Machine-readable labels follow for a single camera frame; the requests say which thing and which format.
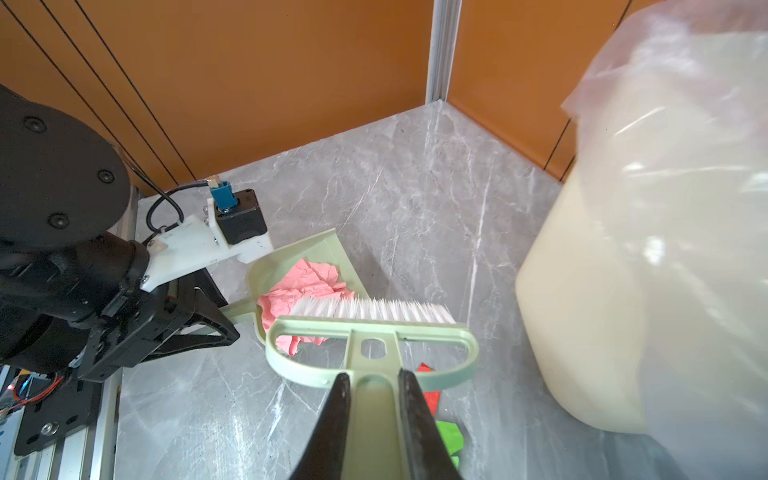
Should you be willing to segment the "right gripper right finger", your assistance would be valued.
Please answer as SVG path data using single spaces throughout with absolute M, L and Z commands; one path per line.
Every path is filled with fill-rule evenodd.
M 398 372 L 400 421 L 410 479 L 461 479 L 450 459 L 416 375 Z

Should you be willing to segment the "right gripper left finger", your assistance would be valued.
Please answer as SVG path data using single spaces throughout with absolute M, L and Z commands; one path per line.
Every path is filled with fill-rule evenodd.
M 350 415 L 350 377 L 340 373 L 333 382 L 305 451 L 290 476 L 291 480 L 342 478 Z

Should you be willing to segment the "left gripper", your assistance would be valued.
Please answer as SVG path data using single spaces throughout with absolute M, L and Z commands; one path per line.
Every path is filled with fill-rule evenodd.
M 77 378 L 104 382 L 121 368 L 200 349 L 230 346 L 240 338 L 222 313 L 227 302 L 207 270 L 197 270 L 142 293 L 114 324 L 91 330 Z

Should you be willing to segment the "green hand brush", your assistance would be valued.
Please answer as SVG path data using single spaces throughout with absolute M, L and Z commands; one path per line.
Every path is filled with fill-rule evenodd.
M 346 342 L 337 369 L 299 363 L 277 345 L 282 337 L 338 338 Z M 444 371 L 414 372 L 402 360 L 406 341 L 456 344 L 463 363 Z M 377 299 L 302 298 L 291 313 L 267 330 L 265 354 L 283 378 L 304 386 L 332 388 L 336 376 L 351 382 L 351 415 L 341 479 L 410 479 L 400 421 L 398 372 L 416 375 L 424 392 L 442 391 L 469 381 L 479 345 L 471 331 L 455 322 L 442 305 Z

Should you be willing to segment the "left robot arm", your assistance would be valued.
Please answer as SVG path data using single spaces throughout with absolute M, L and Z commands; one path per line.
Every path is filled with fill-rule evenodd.
M 112 233 L 131 198 L 117 150 L 80 120 L 1 92 L 1 360 L 116 371 L 239 338 L 207 267 L 213 236 L 150 247 Z

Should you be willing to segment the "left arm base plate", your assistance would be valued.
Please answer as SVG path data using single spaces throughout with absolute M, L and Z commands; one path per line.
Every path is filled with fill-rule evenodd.
M 66 378 L 46 398 L 24 407 L 14 454 L 27 456 L 96 421 L 103 386 Z

